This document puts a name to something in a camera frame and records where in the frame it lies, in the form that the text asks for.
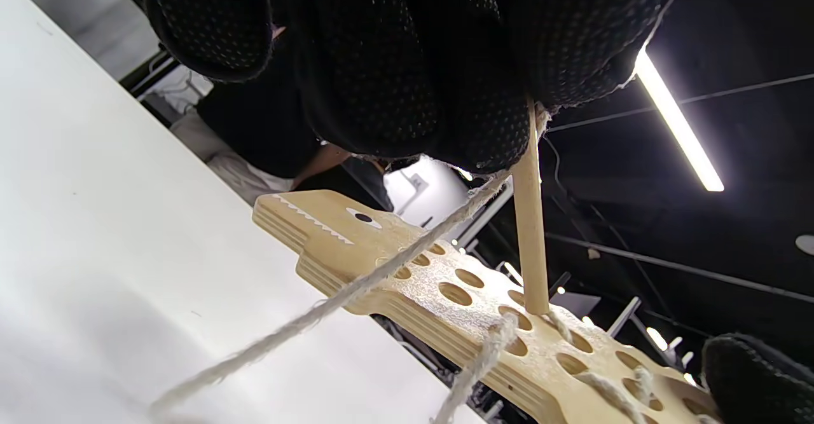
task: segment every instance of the person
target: person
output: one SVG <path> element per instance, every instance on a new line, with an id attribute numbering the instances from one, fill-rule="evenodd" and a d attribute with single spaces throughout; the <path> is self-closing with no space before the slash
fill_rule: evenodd
<path id="1" fill-rule="evenodd" d="M 244 200 L 286 192 L 337 167 L 349 153 L 320 140 L 303 119 L 294 50 L 275 30 L 274 56 L 256 79 L 223 83 L 170 127 Z"/>

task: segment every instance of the white table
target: white table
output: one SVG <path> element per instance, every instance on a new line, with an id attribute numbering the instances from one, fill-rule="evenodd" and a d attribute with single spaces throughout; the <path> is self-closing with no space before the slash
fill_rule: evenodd
<path id="1" fill-rule="evenodd" d="M 0 0 L 0 422 L 145 422 L 322 297 L 250 209 L 29 0 Z M 447 390 L 341 311 L 187 422 L 425 424 Z M 468 409 L 459 424 L 481 422 Z"/>

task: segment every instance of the black shirt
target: black shirt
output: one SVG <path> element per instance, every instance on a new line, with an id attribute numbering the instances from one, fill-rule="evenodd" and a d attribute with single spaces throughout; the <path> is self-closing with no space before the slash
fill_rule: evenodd
<path id="1" fill-rule="evenodd" d="M 276 39 L 256 79 L 218 83 L 196 107 L 203 122 L 248 163 L 281 178 L 296 177 L 320 147 L 303 119 L 290 39 L 285 32 Z"/>
<path id="2" fill-rule="evenodd" d="M 268 67 L 245 83 L 218 83 L 196 109 L 203 122 L 248 163 L 294 178 L 317 154 L 320 140 L 305 120 L 294 76 L 293 41 L 277 38 Z M 328 189 L 375 210 L 392 210 L 384 178 L 369 161 L 351 160 L 314 175 L 297 190 Z"/>
<path id="3" fill-rule="evenodd" d="M 309 177 L 296 190 L 320 189 L 342 193 L 371 209 L 393 211 L 393 204 L 384 188 L 384 176 L 369 161 L 349 158 L 341 166 Z"/>

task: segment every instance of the black ceiling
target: black ceiling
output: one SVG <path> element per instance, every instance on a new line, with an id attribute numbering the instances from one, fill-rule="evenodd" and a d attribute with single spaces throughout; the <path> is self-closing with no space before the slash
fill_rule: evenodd
<path id="1" fill-rule="evenodd" d="M 704 190 L 634 80 L 552 122 L 561 184 L 542 141 L 546 230 L 814 296 L 814 257 L 794 245 L 814 233 L 814 79 L 726 94 L 814 73 L 812 17 L 812 0 L 677 0 L 648 54 L 677 100 L 703 97 L 682 110 L 726 189 Z M 517 264 L 511 203 L 479 239 L 487 260 Z M 604 328 L 640 296 L 642 320 L 668 340 L 684 337 L 684 351 L 741 331 L 814 366 L 814 303 L 607 254 L 588 260 L 564 242 L 549 240 L 547 251 L 550 279 L 569 271 L 569 289 L 604 297 L 591 314 Z M 634 329 L 620 339 L 645 346 Z"/>

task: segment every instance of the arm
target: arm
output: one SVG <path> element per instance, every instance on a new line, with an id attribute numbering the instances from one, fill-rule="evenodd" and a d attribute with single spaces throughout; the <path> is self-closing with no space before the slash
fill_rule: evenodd
<path id="1" fill-rule="evenodd" d="M 308 165 L 306 165 L 300 174 L 294 178 L 294 184 L 291 186 L 291 190 L 296 189 L 296 187 L 299 186 L 302 181 L 307 180 L 309 177 L 326 172 L 329 169 L 340 165 L 350 156 L 351 154 L 348 151 L 332 145 L 331 143 L 322 146 L 319 151 L 317 151 L 317 155 L 314 155 L 314 158 L 308 162 Z"/>

